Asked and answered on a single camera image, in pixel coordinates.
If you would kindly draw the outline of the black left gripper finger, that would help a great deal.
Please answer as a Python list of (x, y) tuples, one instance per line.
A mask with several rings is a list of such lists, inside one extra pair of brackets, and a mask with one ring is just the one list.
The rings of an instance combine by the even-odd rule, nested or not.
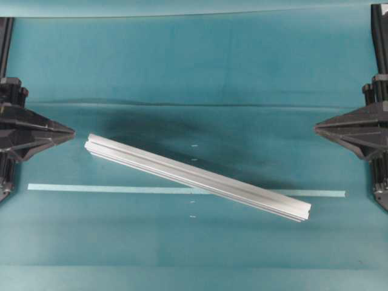
[(39, 115), (34, 111), (10, 104), (1, 105), (1, 123), (32, 130), (75, 133), (73, 129)]
[(33, 155), (65, 143), (74, 137), (74, 132), (1, 130), (1, 153), (17, 161), (27, 161)]

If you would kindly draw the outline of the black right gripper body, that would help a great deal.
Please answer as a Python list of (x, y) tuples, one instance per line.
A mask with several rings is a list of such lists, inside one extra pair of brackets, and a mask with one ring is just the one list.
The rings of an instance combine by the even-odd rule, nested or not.
[(362, 87), (366, 105), (374, 102), (388, 101), (387, 96), (387, 75), (375, 75), (371, 84)]

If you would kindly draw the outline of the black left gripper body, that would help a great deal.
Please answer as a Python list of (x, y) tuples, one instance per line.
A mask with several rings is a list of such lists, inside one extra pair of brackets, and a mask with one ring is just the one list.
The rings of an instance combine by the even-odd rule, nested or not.
[(25, 107), (28, 89), (19, 78), (1, 78), (1, 109), (5, 106)]

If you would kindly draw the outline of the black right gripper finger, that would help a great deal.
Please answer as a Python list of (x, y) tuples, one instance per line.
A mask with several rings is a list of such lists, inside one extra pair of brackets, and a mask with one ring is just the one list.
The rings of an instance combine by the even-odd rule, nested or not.
[(387, 103), (374, 102), (349, 113), (334, 116), (314, 126), (316, 133), (327, 129), (371, 127), (387, 123)]
[(315, 133), (366, 161), (387, 152), (387, 130), (315, 130)]

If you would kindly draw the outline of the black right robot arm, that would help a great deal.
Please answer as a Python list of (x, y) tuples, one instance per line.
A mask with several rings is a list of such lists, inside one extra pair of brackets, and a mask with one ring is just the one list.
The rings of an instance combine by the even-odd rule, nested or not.
[(363, 86), (366, 106), (314, 127), (319, 136), (366, 161), (387, 152), (387, 4), (371, 5), (371, 31), (378, 74)]

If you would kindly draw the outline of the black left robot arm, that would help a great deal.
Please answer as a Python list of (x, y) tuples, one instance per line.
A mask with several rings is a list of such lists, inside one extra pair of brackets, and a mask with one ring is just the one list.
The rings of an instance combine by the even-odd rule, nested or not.
[(75, 131), (25, 107), (28, 90), (6, 77), (13, 18), (1, 18), (1, 153), (18, 162), (75, 137)]

